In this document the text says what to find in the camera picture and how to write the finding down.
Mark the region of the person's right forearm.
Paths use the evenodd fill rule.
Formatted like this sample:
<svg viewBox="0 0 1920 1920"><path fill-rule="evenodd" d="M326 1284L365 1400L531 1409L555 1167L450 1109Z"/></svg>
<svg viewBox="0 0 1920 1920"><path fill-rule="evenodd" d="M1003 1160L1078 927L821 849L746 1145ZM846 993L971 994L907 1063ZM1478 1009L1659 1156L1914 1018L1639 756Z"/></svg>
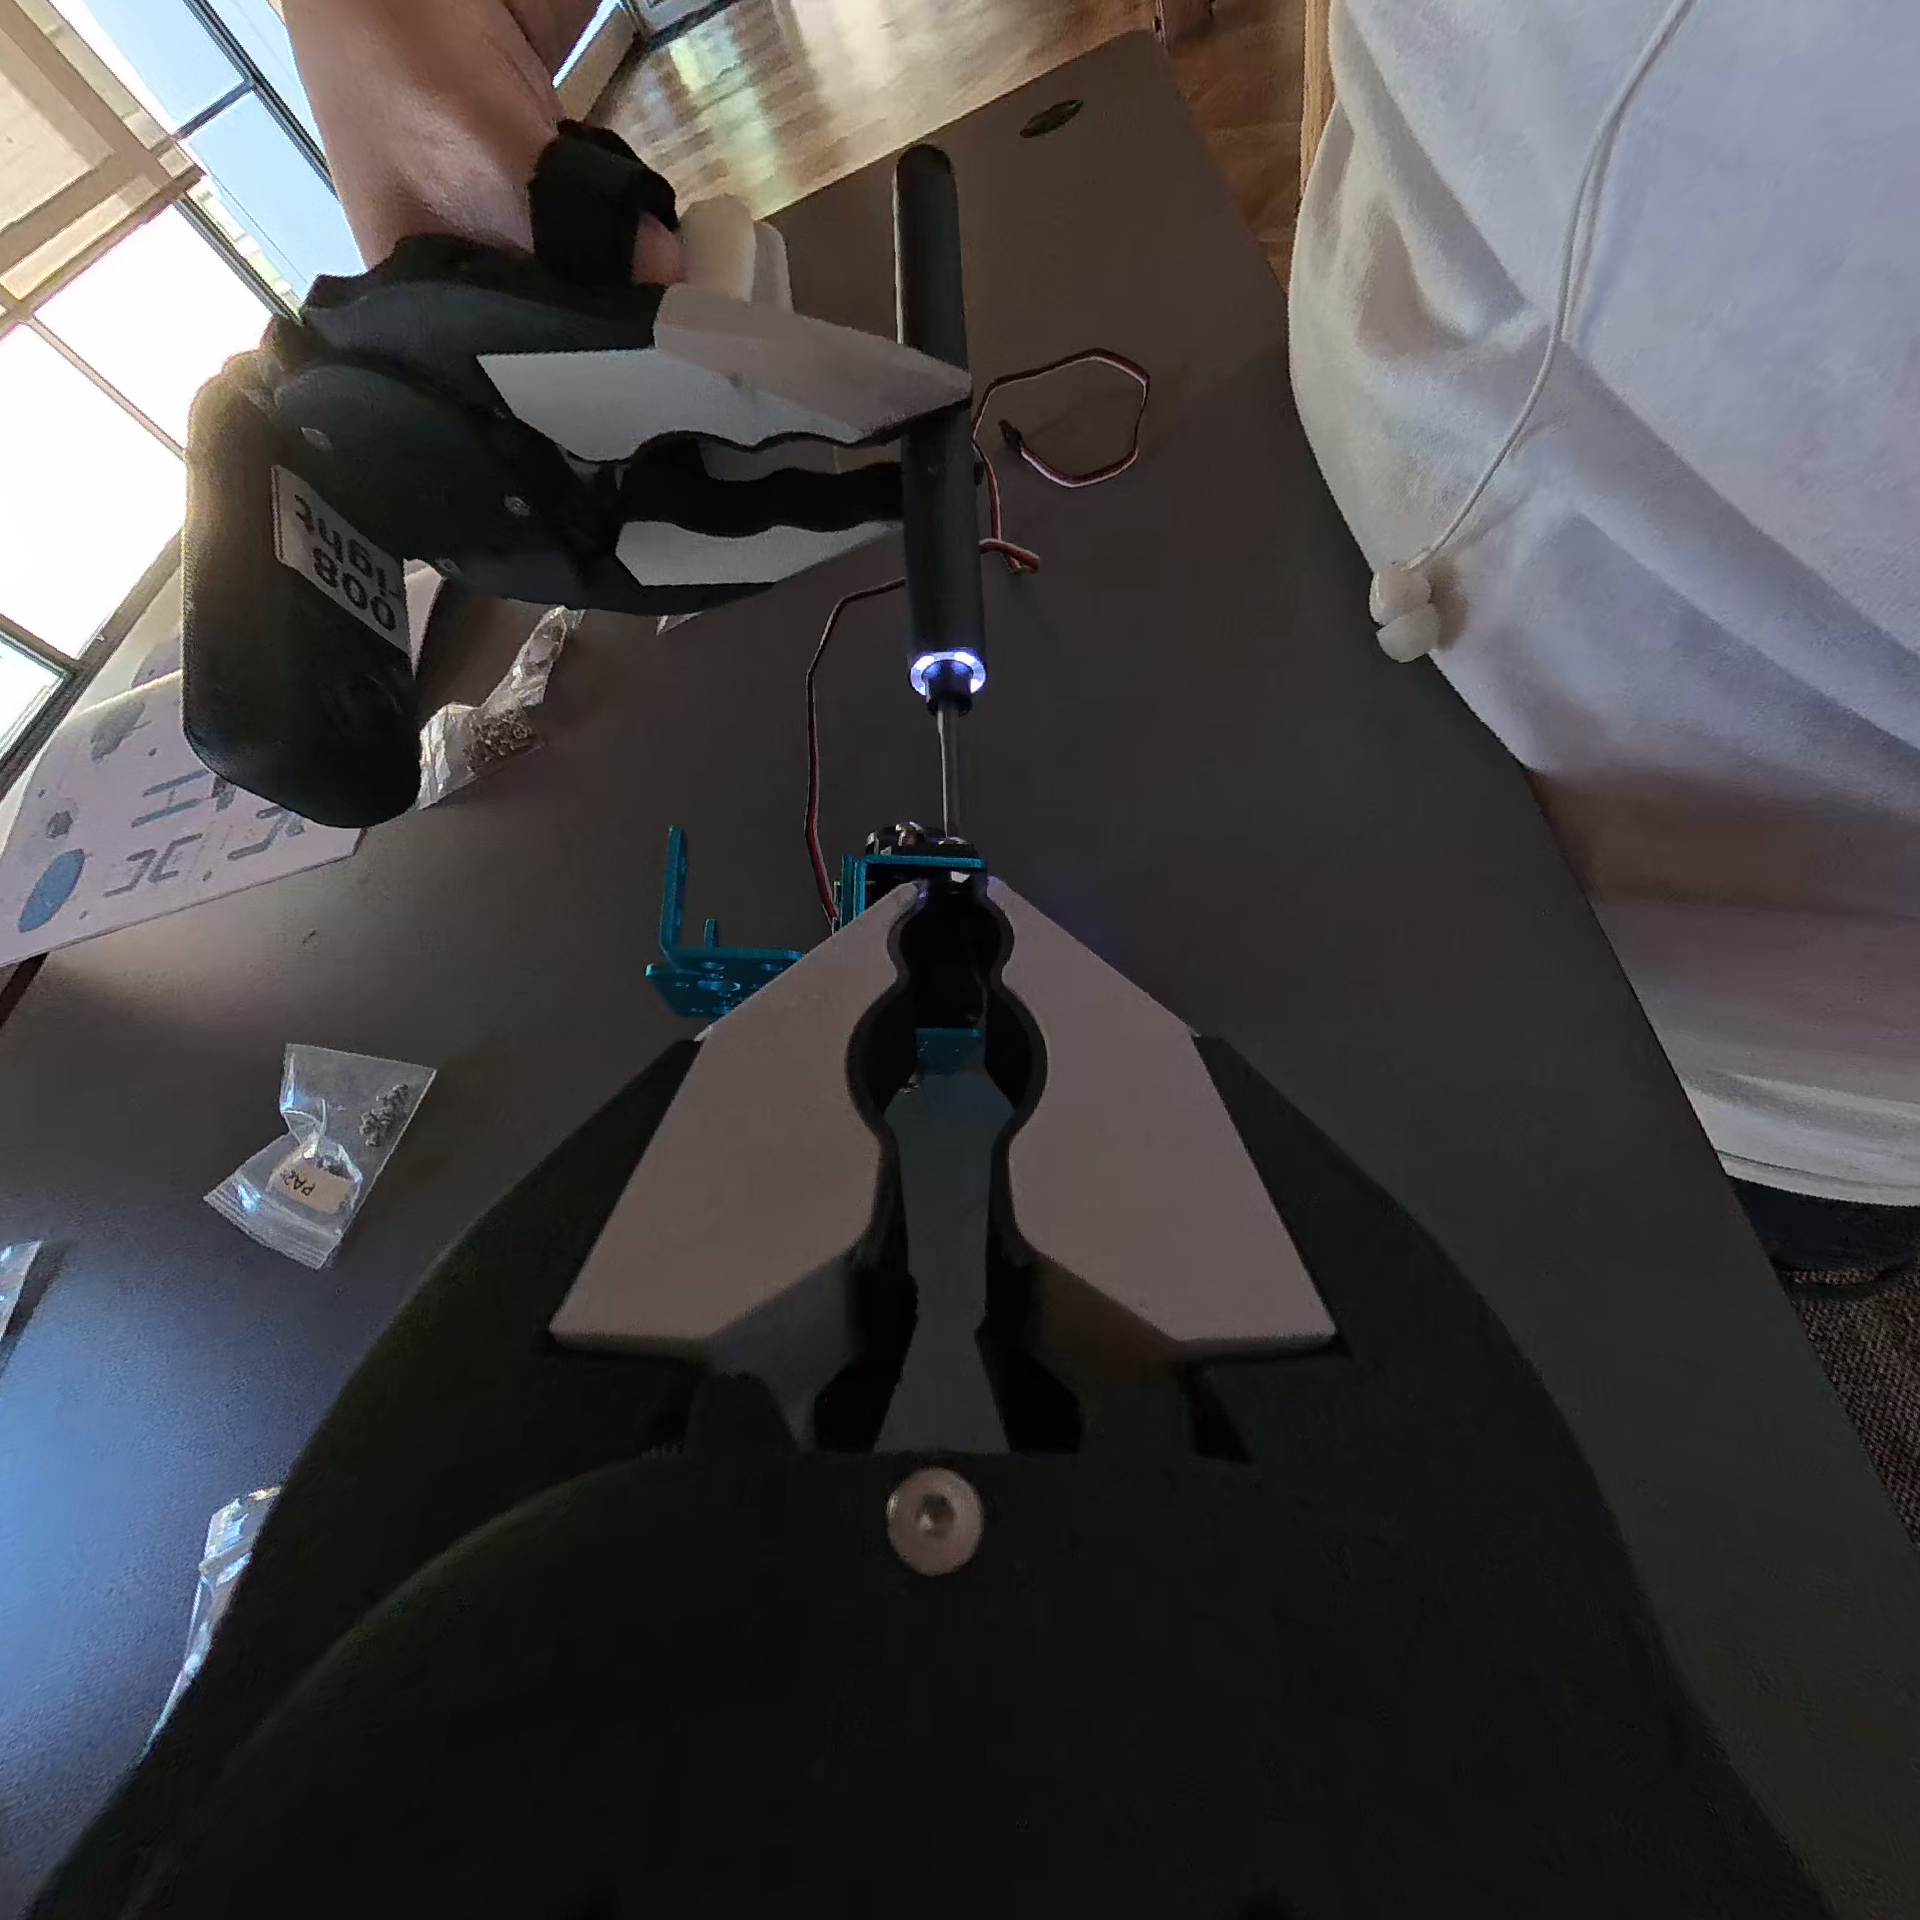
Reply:
<svg viewBox="0 0 1920 1920"><path fill-rule="evenodd" d="M440 113L559 119L555 76L594 2L285 2L280 21L319 128Z"/></svg>

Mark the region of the clear bag of silver screws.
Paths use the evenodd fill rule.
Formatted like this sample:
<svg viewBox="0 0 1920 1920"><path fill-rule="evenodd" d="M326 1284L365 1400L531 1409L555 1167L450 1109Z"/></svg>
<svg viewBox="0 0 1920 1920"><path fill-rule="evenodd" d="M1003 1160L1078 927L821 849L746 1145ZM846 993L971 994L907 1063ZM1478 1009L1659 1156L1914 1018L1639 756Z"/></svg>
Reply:
<svg viewBox="0 0 1920 1920"><path fill-rule="evenodd" d="M421 732L415 810L432 810L540 748L542 736L524 704L447 704Z"/></svg>

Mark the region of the narrow clear screw bag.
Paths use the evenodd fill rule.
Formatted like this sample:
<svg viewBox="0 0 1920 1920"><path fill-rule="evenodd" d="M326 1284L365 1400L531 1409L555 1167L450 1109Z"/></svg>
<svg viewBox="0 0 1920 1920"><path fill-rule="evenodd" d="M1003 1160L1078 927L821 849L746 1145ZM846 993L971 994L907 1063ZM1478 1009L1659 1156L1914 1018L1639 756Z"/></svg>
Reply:
<svg viewBox="0 0 1920 1920"><path fill-rule="evenodd" d="M548 609L542 613L516 651L509 673L495 687L495 696L516 711L542 706L548 683L583 623L586 613L580 609Z"/></svg>

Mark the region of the dark desk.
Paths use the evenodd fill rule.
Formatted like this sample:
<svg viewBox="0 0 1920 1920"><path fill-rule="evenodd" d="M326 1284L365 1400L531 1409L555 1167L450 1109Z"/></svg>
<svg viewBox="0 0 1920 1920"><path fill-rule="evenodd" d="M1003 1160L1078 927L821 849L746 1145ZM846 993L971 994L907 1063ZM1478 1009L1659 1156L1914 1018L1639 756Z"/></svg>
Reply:
<svg viewBox="0 0 1920 1920"><path fill-rule="evenodd" d="M1822 1393L1762 1427L1812 1360L1516 777L1332 667L1356 567L1020 667L1012 860L901 940L983 985L1000 881L1183 1020L1332 1347L1012 1451L983 1047L887 1109L876 1449L563 1349L675 1041L357 1368L37 1916L1915 1916L1915 1570Z"/></svg>

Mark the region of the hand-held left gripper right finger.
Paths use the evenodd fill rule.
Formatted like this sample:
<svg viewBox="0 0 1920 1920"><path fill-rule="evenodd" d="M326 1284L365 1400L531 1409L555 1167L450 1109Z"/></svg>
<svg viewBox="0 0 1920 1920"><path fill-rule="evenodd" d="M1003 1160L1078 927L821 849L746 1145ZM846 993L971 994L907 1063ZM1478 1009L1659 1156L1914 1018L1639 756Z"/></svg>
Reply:
<svg viewBox="0 0 1920 1920"><path fill-rule="evenodd" d="M1200 1039L1006 883L981 890L991 1144L976 1347L1008 1447L1070 1453L1146 1385L1338 1337Z"/></svg>

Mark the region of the clear bag of dark screws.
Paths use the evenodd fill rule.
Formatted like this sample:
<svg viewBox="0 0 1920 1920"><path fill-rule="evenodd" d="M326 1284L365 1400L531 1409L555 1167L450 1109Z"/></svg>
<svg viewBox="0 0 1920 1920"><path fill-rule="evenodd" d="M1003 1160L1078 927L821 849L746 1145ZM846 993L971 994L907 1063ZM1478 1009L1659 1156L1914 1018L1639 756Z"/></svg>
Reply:
<svg viewBox="0 0 1920 1920"><path fill-rule="evenodd" d="M203 1205L254 1243L322 1272L437 1075L430 1066L287 1044L279 1079L283 1139L214 1184Z"/></svg>

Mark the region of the large glass window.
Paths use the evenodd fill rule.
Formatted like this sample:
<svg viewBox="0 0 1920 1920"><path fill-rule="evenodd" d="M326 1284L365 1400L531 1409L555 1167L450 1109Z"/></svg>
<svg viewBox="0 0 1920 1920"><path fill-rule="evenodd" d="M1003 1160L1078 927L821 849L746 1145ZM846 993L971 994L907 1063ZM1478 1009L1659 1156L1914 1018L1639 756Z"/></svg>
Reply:
<svg viewBox="0 0 1920 1920"><path fill-rule="evenodd" d="M202 384L360 266L287 5L2 5L6 759L152 595Z"/></svg>

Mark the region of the assembly instruction sheet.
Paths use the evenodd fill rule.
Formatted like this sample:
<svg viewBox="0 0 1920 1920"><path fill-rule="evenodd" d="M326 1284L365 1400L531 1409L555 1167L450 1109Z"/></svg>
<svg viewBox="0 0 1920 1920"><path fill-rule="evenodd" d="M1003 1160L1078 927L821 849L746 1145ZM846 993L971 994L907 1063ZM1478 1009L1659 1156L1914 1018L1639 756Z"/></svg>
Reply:
<svg viewBox="0 0 1920 1920"><path fill-rule="evenodd" d="M2 965L174 915L358 850L212 776L184 741L181 571L2 805Z"/></svg>

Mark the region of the person's right hand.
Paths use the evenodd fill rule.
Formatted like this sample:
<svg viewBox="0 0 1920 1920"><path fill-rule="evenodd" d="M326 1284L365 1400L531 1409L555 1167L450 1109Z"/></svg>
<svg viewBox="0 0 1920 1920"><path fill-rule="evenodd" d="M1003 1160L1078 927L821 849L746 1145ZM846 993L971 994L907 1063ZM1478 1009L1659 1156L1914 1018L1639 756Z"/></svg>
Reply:
<svg viewBox="0 0 1920 1920"><path fill-rule="evenodd" d="M402 98L319 117L322 152L365 269L402 243L446 239L532 256L532 177L555 113L479 113Z"/></svg>

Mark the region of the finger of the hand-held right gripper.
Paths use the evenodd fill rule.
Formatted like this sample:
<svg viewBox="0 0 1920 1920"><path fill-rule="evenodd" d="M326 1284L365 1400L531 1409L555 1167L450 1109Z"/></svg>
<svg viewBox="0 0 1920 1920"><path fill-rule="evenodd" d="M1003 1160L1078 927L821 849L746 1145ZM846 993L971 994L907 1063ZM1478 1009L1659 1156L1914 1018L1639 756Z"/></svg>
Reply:
<svg viewBox="0 0 1920 1920"><path fill-rule="evenodd" d="M583 464L690 443L712 479L859 475L946 386L922 355L786 304L667 291L645 347L482 353L509 413Z"/></svg>
<svg viewBox="0 0 1920 1920"><path fill-rule="evenodd" d="M634 475L614 555L645 591L780 585L899 529L899 475Z"/></svg>

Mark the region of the black electric screwdriver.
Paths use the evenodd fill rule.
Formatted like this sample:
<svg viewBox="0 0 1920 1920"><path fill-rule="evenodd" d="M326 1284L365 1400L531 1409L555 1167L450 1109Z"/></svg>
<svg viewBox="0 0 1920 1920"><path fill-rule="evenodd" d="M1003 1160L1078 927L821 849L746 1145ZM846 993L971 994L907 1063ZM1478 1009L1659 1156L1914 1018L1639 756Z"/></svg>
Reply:
<svg viewBox="0 0 1920 1920"><path fill-rule="evenodd" d="M960 842L960 729L988 682L965 259L948 155L926 143L894 175L896 333L946 386L902 432L907 679L939 741L941 831Z"/></svg>

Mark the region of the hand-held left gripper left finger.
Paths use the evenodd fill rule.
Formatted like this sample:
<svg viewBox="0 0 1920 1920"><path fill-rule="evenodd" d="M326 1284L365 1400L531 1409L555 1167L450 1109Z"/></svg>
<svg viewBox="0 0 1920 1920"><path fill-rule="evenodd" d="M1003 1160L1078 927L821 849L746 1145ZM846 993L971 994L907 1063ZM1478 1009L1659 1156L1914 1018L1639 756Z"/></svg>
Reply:
<svg viewBox="0 0 1920 1920"><path fill-rule="evenodd" d="M887 1112L918 1068L907 883L708 1026L550 1319L576 1354L766 1385L808 1449L870 1451L918 1321Z"/></svg>

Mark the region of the person's dark pants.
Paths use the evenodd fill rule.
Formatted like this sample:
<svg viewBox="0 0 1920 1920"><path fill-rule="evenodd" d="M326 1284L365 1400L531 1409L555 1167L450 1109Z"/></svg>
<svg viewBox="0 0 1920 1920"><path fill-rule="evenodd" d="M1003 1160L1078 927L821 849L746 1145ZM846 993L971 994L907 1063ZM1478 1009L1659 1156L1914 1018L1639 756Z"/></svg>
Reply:
<svg viewBox="0 0 1920 1920"><path fill-rule="evenodd" d="M1733 1180L1741 1213L1789 1293L1874 1299L1917 1279L1917 1207Z"/></svg>

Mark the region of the blue metal servo bracket assembly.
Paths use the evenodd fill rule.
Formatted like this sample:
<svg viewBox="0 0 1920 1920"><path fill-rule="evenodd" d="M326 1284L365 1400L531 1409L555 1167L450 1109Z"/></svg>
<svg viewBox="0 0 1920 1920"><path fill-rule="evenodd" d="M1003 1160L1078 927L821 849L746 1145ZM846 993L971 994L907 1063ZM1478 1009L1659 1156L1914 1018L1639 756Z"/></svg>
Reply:
<svg viewBox="0 0 1920 1920"><path fill-rule="evenodd" d="M838 860L838 875L828 883L828 931L842 931L899 890L926 884L965 895L988 875L988 863L965 839L932 835L917 823L874 832L864 850ZM708 919L701 937L690 941L684 933L685 892L688 839L671 825L663 857L660 959L645 976L676 1018L716 1021L802 961L802 952L725 944L717 919ZM952 946L960 940L956 933L932 933L931 940L934 946L912 983L917 1079L970 1068L988 1028L981 963L967 946Z"/></svg>

